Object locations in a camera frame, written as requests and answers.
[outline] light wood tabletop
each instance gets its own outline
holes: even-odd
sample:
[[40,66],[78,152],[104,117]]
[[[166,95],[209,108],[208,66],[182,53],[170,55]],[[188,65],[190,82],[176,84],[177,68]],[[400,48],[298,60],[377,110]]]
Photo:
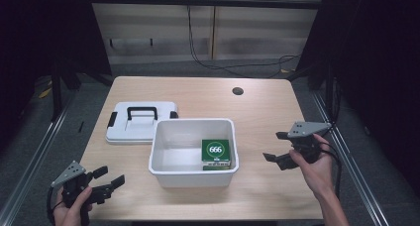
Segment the light wood tabletop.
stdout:
[[[235,87],[244,90],[233,93]],[[240,167],[229,186],[163,188],[149,171],[152,145],[110,145],[105,136],[115,105],[172,101],[179,118],[229,118],[234,122]],[[320,219],[318,201],[300,169],[280,170],[263,153],[286,154],[288,132],[303,116],[290,82],[278,79],[117,77],[80,161],[88,171],[108,166],[91,185],[121,174],[126,183],[89,213],[96,220]]]

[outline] hand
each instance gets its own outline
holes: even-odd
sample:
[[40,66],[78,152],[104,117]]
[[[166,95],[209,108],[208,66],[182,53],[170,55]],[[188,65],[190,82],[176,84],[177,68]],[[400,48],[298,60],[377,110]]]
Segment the hand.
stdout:
[[[55,226],[80,226],[80,208],[92,193],[92,187],[87,186],[76,198],[70,208],[65,207],[62,202],[62,188],[56,196],[58,206],[53,211]],[[88,210],[92,210],[92,205],[88,206]]]
[[[319,135],[314,134],[314,138],[319,143],[329,144]],[[320,147],[325,151],[329,151],[330,147],[326,144],[321,144]],[[305,181],[314,192],[316,198],[319,198],[326,191],[334,191],[331,156],[321,153],[318,161],[310,165],[297,151],[290,150],[289,153],[291,158],[300,166]]]

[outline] gray carpet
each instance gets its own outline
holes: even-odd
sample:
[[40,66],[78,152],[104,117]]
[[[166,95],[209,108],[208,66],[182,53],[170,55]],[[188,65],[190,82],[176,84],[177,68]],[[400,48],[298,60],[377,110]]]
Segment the gray carpet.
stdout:
[[[261,63],[260,60],[226,60],[218,61],[218,65],[242,63]],[[266,60],[266,63],[277,60]],[[291,69],[293,62],[285,63],[284,69]],[[211,70],[193,61],[114,65],[114,76],[119,75],[153,75],[153,76],[211,76],[211,77],[241,77],[239,72],[247,77],[265,78],[279,71],[279,66],[232,67],[226,70]],[[279,72],[274,78],[283,78],[288,73]],[[106,99],[109,87],[96,82],[88,76],[80,75],[82,85],[75,93],[68,113],[55,137],[46,159],[41,165],[30,191],[20,207],[13,225],[48,225],[45,204],[51,181],[55,179],[72,160],[79,161],[90,134],[96,123]],[[322,121],[321,115],[314,103],[311,92],[307,88],[306,78],[298,78],[292,82],[306,121]],[[26,169],[32,154],[42,140],[50,124],[52,115],[52,97],[49,95],[39,99],[38,92],[28,105],[22,118],[21,128],[13,140],[1,153],[0,172],[0,203],[4,206],[8,196],[13,192],[20,176]],[[390,225],[417,225],[420,222],[420,201],[407,185],[404,178],[383,156],[380,146],[373,137],[366,134],[364,125],[357,113],[344,100],[342,102],[339,121],[337,123],[347,141],[353,157],[356,159],[373,194],[380,203]],[[344,168],[341,186],[341,200],[349,221],[352,225],[374,225],[362,201],[348,170]],[[286,220],[278,225],[314,225],[319,220]],[[92,222],[91,225],[132,225],[132,222]],[[156,222],[142,222],[135,225],[158,225]]]

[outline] forearm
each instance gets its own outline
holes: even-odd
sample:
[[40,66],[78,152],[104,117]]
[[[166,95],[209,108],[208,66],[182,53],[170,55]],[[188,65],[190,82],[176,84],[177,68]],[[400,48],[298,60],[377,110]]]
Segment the forearm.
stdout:
[[326,226],[349,225],[346,214],[344,213],[342,205],[334,193],[334,190],[326,190],[322,194],[316,195],[316,198],[321,205]]

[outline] white plastic bin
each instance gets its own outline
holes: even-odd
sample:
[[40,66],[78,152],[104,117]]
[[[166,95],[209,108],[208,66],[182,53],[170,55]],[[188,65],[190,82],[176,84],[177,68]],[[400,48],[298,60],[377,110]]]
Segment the white plastic bin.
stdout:
[[[227,139],[231,167],[203,170],[201,141]],[[169,119],[157,122],[149,170],[162,187],[227,186],[239,168],[234,123],[229,119]]]

